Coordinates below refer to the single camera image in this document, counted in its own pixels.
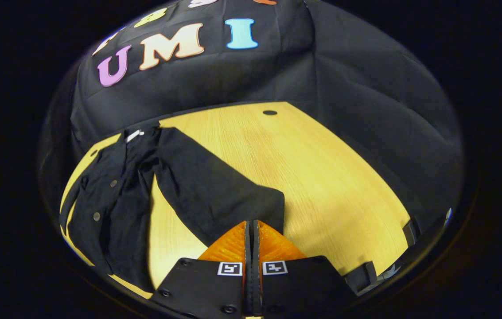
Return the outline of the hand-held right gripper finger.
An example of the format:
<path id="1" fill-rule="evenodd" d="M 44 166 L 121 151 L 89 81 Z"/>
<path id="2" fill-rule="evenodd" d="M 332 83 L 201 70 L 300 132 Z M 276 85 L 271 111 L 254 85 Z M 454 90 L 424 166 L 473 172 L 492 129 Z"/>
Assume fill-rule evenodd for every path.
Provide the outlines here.
<path id="1" fill-rule="evenodd" d="M 331 317 L 356 299 L 325 256 L 307 257 L 265 222 L 253 221 L 253 314 Z"/>
<path id="2" fill-rule="evenodd" d="M 178 259 L 151 302 L 181 317 L 244 317 L 252 307 L 251 226 L 240 222 L 200 257 Z"/>

